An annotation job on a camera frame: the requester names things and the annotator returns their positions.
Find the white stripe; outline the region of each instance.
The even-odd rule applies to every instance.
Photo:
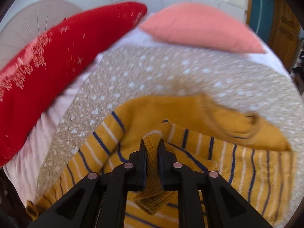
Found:
[[[127,205],[140,209],[134,202],[127,200]]]
[[[257,27],[255,33],[258,34],[262,19],[262,8],[263,8],[263,0],[260,0],[260,12],[259,12],[259,20],[257,21]]]
[[[109,159],[108,162],[109,162],[109,165],[112,168],[112,170],[114,170],[114,165],[112,164],[112,161]]]
[[[145,137],[147,137],[147,136],[149,136],[149,135],[152,135],[152,134],[159,134],[161,137],[163,137],[163,134],[162,134],[161,131],[159,131],[159,130],[152,130],[151,132],[145,134],[145,135],[143,136],[143,138],[145,138]]]
[[[127,224],[127,223],[124,223],[124,228],[135,228],[134,226],[131,226],[131,225],[129,225],[129,224]]]
[[[132,206],[132,207],[135,207],[135,208],[137,208],[137,209],[140,209],[134,202],[131,202],[131,201],[129,201],[129,200],[127,200],[127,205],[130,205],[130,206]],[[159,218],[164,218],[164,219],[166,219],[166,220],[168,220],[168,221],[171,221],[171,222],[174,222],[174,223],[178,223],[178,219],[177,219],[177,218],[172,218],[172,217],[163,215],[163,214],[160,213],[160,212],[157,212],[157,213],[155,214],[155,216],[156,216],[156,217],[159,217]]]
[[[75,166],[76,166],[77,175],[78,175],[79,179],[81,180],[81,179],[83,178],[83,176],[82,176],[81,173],[80,173],[79,166],[78,166],[78,164],[77,164],[77,162],[76,162],[76,160],[75,160],[74,157],[72,157],[72,161],[74,162],[74,164],[75,164]]]
[[[259,191],[259,195],[257,196],[257,203],[255,206],[255,210],[258,211],[259,208],[259,204],[260,204],[260,198],[264,189],[264,177],[263,177],[263,166],[262,166],[262,155],[263,155],[263,151],[260,152],[260,156],[259,156],[259,162],[260,162],[260,166],[261,166],[261,180],[262,180],[262,184],[260,187],[260,191]]]
[[[224,143],[223,143],[223,149],[222,149],[221,162],[220,162],[220,165],[219,165],[219,173],[220,173],[220,174],[222,173],[222,169],[223,169],[224,156],[225,156],[226,146],[227,146],[227,142],[224,141]]]
[[[69,191],[69,187],[67,185],[67,176],[65,175],[65,172],[63,172],[63,179],[64,179],[64,182],[65,182],[65,190],[66,192]]]
[[[197,141],[197,145],[196,145],[196,154],[198,155],[200,153],[200,149],[201,149],[201,144],[202,144],[202,134],[199,134],[199,139]]]
[[[270,212],[269,212],[269,214],[268,214],[268,219],[270,219],[270,217],[272,216],[272,214],[275,212],[275,210],[276,210],[276,203],[277,203],[277,193],[278,193],[278,188],[279,188],[279,186],[278,186],[278,165],[277,164],[275,164],[274,166],[273,166],[273,169],[274,169],[274,175],[273,175],[273,179],[274,179],[274,182],[276,183],[275,185],[276,185],[276,188],[272,188],[273,190],[274,190],[274,196],[276,196],[275,198],[273,198],[273,201],[272,201],[272,207],[271,207],[271,210],[270,210]]]
[[[242,153],[243,170],[242,170],[242,178],[241,178],[241,182],[240,182],[240,186],[239,186],[239,193],[242,192],[244,177],[245,177],[245,173],[246,173],[246,158],[245,158],[245,156],[246,156],[246,148],[244,147],[243,153]]]
[[[168,143],[171,143],[173,135],[174,135],[174,131],[175,131],[175,124],[172,124],[170,135],[169,135],[169,138],[168,138]]]
[[[96,154],[95,154],[93,148],[90,146],[90,144],[89,144],[87,141],[85,141],[85,145],[86,145],[87,148],[89,149],[89,151],[90,151],[90,153],[91,153],[93,159],[95,160],[95,162],[102,168],[103,164],[102,164],[102,162],[99,160],[99,158],[96,156]]]
[[[172,218],[172,217],[163,215],[163,214],[160,213],[160,212],[157,212],[157,213],[155,214],[155,216],[157,216],[157,217],[159,217],[159,218],[166,219],[166,220],[168,220],[168,221],[171,221],[171,222],[174,222],[174,223],[177,223],[177,224],[178,224],[178,218]]]
[[[112,133],[112,131],[108,128],[108,126],[105,124],[105,122],[102,122],[101,125],[105,128],[105,130],[111,136],[111,138],[113,139],[113,141],[116,144],[118,144],[118,140],[116,139],[116,137],[114,136],[114,134]]]

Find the bed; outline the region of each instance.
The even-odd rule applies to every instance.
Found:
[[[77,6],[63,0],[43,0],[21,10],[11,18],[0,33],[0,69],[35,36],[80,11],[81,9]],[[239,58],[265,65],[280,75],[290,78],[279,58],[262,40],[261,43],[266,54],[239,54]],[[135,28],[122,37],[108,52],[126,45],[162,47],[167,44],[157,42],[149,34]],[[24,147],[3,167],[24,205],[27,200],[34,201],[35,199],[39,171],[64,113],[105,53],[98,54],[94,62],[56,98],[47,111],[41,114]]]

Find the white polka dots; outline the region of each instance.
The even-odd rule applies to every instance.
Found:
[[[210,73],[211,70],[210,69],[203,69],[203,73]]]
[[[146,68],[146,72],[151,72],[153,70],[153,66],[149,66]]]
[[[99,113],[99,109],[98,108],[95,108],[95,110],[92,111],[92,115],[96,115]]]
[[[182,64],[183,66],[189,65],[189,63],[190,63],[190,60],[183,60],[183,61],[181,62],[181,64]]]
[[[214,87],[221,87],[221,86],[222,86],[222,83],[219,82],[219,81],[217,81],[213,86],[214,86]]]
[[[185,96],[185,95],[186,95],[186,92],[185,92],[184,89],[181,89],[181,90],[178,91],[177,95],[178,95],[178,96]]]
[[[131,82],[130,84],[129,84],[129,88],[134,88],[135,87],[135,84],[133,83],[133,82]]]

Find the yellow striped towel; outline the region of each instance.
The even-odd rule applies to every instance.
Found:
[[[28,201],[27,212],[36,219],[89,172],[111,172],[139,150],[142,138],[148,154],[146,189],[128,194],[125,227],[178,227],[176,194],[161,189],[157,173],[160,138],[193,170],[218,170],[272,225],[288,208],[296,154],[280,130],[254,113],[226,109],[202,95],[146,96],[116,108],[53,187],[36,204]]]

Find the white star pattern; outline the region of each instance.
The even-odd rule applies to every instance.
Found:
[[[78,56],[78,62],[77,62],[77,64],[80,64],[80,65],[81,65],[82,60],[83,60],[83,57],[82,57],[82,58],[80,58],[80,57]]]
[[[61,28],[61,30],[60,30],[60,32],[61,32],[61,34],[63,33],[63,32],[66,32],[67,30],[69,30],[70,28],[68,27],[68,26],[65,26],[65,27],[62,27]]]

